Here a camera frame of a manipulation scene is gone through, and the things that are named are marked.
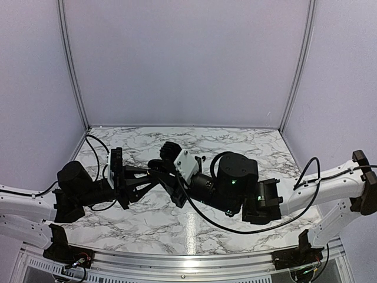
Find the black motor housing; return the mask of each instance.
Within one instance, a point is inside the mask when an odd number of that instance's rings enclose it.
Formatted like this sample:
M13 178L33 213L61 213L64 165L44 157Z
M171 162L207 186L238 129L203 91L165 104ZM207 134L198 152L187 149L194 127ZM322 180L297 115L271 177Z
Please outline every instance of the black motor housing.
M225 212L239 213L248 196L254 195L258 183L258 164L238 153L226 153L219 161L216 181L198 173L191 178L191 198Z

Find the gray marble veins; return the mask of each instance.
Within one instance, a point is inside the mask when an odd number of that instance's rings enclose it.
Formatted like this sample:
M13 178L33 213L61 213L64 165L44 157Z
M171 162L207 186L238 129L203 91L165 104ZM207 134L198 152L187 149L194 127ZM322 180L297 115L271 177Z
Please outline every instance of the gray marble veins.
M225 150L256 159L259 179L296 177L299 171L276 130L222 129L222 128L96 128L91 134L100 138L109 148L122 147L124 161L146 167L150 159L159 158L159 149L169 140L190 153L205 155L204 173L209 174L212 158ZM106 163L106 152L95 140L101 162ZM77 160L95 178L97 163L87 144ZM218 223L239 230L256 230L276 225L292 216L266 226L241 221L241 216L228 218L223 212L197 203L197 206ZM109 203L97 205L104 208ZM297 236L312 222L320 219L317 208L311 208L302 218L274 231L257 235L236 235L221 231L208 224L186 203L183 209L175 207L169 195L158 185L130 209L119 204L103 212L85 209L86 216L72 224L65 224L70 243L113 251L145 254L228 254L296 245Z

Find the aluminum frame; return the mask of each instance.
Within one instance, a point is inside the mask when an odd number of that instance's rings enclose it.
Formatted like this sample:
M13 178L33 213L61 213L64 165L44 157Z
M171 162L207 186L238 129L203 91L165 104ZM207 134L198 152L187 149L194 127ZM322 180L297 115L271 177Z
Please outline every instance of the aluminum frame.
M345 258L345 251L339 238L329 242L330 257L336 259L343 283L353 283ZM86 282L93 278L113 278L127 282L252 282L253 279L268 278L272 274L287 272L275 270L272 262L273 251L248 252L230 255L148 255L128 252L94 249L95 255ZM63 266L42 257L43 250L23 244L19 252L11 283L19 283L25 277L30 260L41 262L46 270Z
M67 63L68 75L70 77L70 81L72 85L73 95L74 95L76 106L78 109L78 114L80 115L80 119L85 130L89 130L90 124L89 124L88 116L84 107L84 102L82 100L80 85L78 83L78 79L75 72L75 66L74 66L74 60L72 57L70 38L68 36L67 19L65 17L65 6L64 6L63 0L57 0L57 10L58 10L60 34L61 34L61 39L62 39L62 44L63 44L63 51L65 55L65 60Z
M302 39L299 60L297 62L295 76L293 77L292 86L290 88L288 101L284 110L282 120L280 122L280 127L279 127L280 133L284 133L284 130L288 124L288 120L289 120L290 114L292 112L292 109L293 109L293 106L295 104L295 100L297 97L297 92L300 87L301 77L303 74L305 62L309 54L310 44L312 42L312 37L313 37L315 12L316 12L316 0L310 0L308 9L307 9L306 25L305 25L304 36Z

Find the white panel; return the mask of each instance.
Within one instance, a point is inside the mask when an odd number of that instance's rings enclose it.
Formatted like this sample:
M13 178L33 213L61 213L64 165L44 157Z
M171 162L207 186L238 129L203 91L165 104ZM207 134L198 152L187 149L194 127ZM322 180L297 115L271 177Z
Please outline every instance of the white panel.
M9 283L22 241L0 235L0 282Z
M93 125L278 127L308 1L67 1Z
M0 183L44 190L84 134L55 1L1 1Z
M285 137L301 166L323 169L362 149L377 163L377 2L318 1L315 31ZM323 206L327 212L330 206ZM356 282L376 282L377 215L341 234Z

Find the enclosure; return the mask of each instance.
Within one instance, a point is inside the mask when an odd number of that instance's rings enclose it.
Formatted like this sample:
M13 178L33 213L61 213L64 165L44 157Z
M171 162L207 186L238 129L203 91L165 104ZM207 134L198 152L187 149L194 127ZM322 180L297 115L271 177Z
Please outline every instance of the enclosure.
M205 155L207 174L223 151L257 160L260 179L298 177L313 156L328 170L360 149L376 164L376 12L372 0L2 1L0 184L44 190L72 160L95 178L88 133L141 167L166 141ZM102 171L107 153L91 143ZM85 282L289 282L270 253L297 245L334 205L245 236L175 207L158 186L128 210L86 208L62 226L97 252ZM318 282L375 282L376 231L375 214L344 228ZM40 249L0 237L1 282L51 282Z

